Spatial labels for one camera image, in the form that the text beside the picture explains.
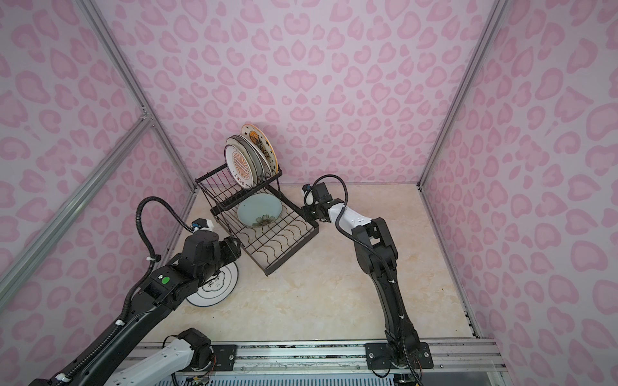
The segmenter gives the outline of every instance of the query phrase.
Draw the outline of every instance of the plate with orange pattern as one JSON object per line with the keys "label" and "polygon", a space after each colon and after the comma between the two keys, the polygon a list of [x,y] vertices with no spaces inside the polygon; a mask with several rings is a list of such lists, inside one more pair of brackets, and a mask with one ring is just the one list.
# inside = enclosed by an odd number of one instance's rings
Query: plate with orange pattern
{"label": "plate with orange pattern", "polygon": [[277,174],[279,172],[279,163],[277,162],[277,156],[266,135],[252,124],[243,125],[240,129],[240,133],[245,138],[248,138],[261,151],[268,162],[271,174]]}
{"label": "plate with orange pattern", "polygon": [[227,145],[224,151],[227,169],[240,187],[243,189],[251,189],[256,183],[253,161],[251,161],[249,155],[246,154],[247,151],[241,144],[235,145],[230,143],[230,140],[236,142],[233,138],[227,139]]}

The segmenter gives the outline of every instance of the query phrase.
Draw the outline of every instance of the pink leopard print wall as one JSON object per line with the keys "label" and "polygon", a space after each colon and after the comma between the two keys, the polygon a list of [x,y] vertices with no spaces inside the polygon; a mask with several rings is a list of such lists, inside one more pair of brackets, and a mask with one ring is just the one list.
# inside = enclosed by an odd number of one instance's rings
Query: pink leopard print wall
{"label": "pink leopard print wall", "polygon": [[99,1],[194,177],[253,122],[283,180],[418,180],[493,0]]}
{"label": "pink leopard print wall", "polygon": [[[126,291],[148,266],[135,229],[137,204],[156,195],[180,211],[188,196],[155,138],[144,135],[0,314],[3,385],[52,376],[118,316]],[[147,204],[142,218],[162,253],[174,218],[158,203]]]}
{"label": "pink leopard print wall", "polygon": [[0,4],[0,277],[136,121],[70,0]]}
{"label": "pink leopard print wall", "polygon": [[517,385],[618,384],[618,2],[518,0],[428,193]]}

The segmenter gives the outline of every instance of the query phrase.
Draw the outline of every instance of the black mounting bracket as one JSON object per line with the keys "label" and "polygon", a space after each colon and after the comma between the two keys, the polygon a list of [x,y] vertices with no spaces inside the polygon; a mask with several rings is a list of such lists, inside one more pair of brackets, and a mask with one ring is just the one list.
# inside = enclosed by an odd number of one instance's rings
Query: black mounting bracket
{"label": "black mounting bracket", "polygon": [[236,362],[237,345],[213,345],[214,357],[217,363],[214,366],[215,371],[232,371],[234,370],[234,362]]}
{"label": "black mounting bracket", "polygon": [[[394,365],[391,363],[393,357],[392,348],[386,342],[365,344],[365,358],[369,370],[388,370],[393,368]],[[417,361],[423,369],[433,368],[429,344],[420,342],[420,348],[414,353],[410,353],[412,366],[418,364]]]}

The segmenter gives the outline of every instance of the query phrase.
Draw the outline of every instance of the black wire dish rack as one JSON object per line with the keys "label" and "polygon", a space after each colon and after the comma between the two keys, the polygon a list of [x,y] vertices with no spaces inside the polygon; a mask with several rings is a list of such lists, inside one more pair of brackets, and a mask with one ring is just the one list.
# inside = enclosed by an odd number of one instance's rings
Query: black wire dish rack
{"label": "black wire dish rack", "polygon": [[[198,186],[211,206],[211,213],[217,222],[237,237],[243,250],[264,271],[272,274],[316,234],[317,221],[306,221],[302,211],[291,202],[279,186],[282,171],[273,175],[252,189],[244,190],[234,182],[225,164],[196,179]],[[238,220],[239,204],[255,193],[269,193],[281,200],[281,215],[274,222],[262,228],[247,227]]]}

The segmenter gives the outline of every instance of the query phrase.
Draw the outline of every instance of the white plate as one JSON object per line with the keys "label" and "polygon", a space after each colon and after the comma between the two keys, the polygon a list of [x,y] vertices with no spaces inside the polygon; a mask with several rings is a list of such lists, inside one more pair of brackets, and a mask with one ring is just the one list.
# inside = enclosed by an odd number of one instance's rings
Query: white plate
{"label": "white plate", "polygon": [[234,145],[226,145],[225,157],[227,169],[234,181],[243,189],[251,189],[253,187],[253,171],[247,160],[248,156],[244,154]]}
{"label": "white plate", "polygon": [[264,166],[262,165],[262,161],[260,159],[260,150],[256,149],[255,146],[248,139],[244,138],[242,135],[232,135],[230,138],[237,140],[242,147],[245,148],[249,157],[251,157],[251,161],[253,161],[253,166],[255,166],[256,172],[256,185],[264,182]]}
{"label": "white plate", "polygon": [[[249,169],[251,170],[251,177],[252,177],[252,180],[251,180],[251,183],[250,183],[250,184],[248,184],[248,185],[249,185],[249,187],[248,187],[248,188],[245,188],[245,187],[244,187],[244,185],[247,185],[246,183],[245,183],[245,184],[240,183],[239,185],[240,185],[240,186],[243,186],[245,189],[251,189],[251,188],[253,188],[253,187],[254,187],[255,185],[257,185],[257,183],[258,183],[258,172],[257,172],[257,170],[255,169],[255,165],[254,165],[254,163],[253,163],[253,159],[252,159],[252,158],[251,158],[251,156],[249,155],[249,153],[248,153],[247,149],[243,146],[243,144],[241,144],[240,142],[238,142],[238,140],[236,140],[236,139],[234,139],[234,138],[231,138],[231,137],[227,139],[227,141],[226,141],[226,147],[227,147],[227,145],[232,145],[233,147],[235,147],[235,148],[236,148],[236,150],[238,150],[238,151],[242,154],[242,156],[245,158],[245,160],[246,160],[246,162],[247,162],[247,165],[249,166]],[[228,165],[227,165],[227,168],[228,168],[228,169],[230,169],[230,172],[232,172],[232,170],[231,170],[231,168],[230,168],[230,164],[228,164]]]}
{"label": "white plate", "polygon": [[270,165],[268,164],[268,160],[266,158],[266,156],[264,155],[264,153],[262,153],[262,150],[260,150],[260,148],[254,144],[253,142],[251,142],[251,140],[248,137],[242,136],[242,135],[232,135],[233,138],[242,138],[242,140],[245,143],[248,143],[249,146],[251,146],[251,149],[253,149],[253,151],[255,152],[255,154],[257,154],[257,158],[260,161],[260,164],[262,165],[262,169],[264,170],[264,179],[267,180],[270,177],[273,176],[273,172],[270,169]]}
{"label": "white plate", "polygon": [[264,135],[259,128],[253,126],[252,124],[243,125],[240,132],[243,136],[249,138],[249,140],[257,146],[258,149],[260,149],[262,154],[264,154],[264,157],[270,166],[271,174],[277,174],[279,172],[279,163],[277,162],[277,156],[275,155],[274,149],[268,141],[266,135]]}
{"label": "white plate", "polygon": [[194,306],[208,307],[217,304],[232,293],[238,282],[238,267],[236,263],[221,268],[217,277],[210,279],[206,284],[189,295],[187,300]]}

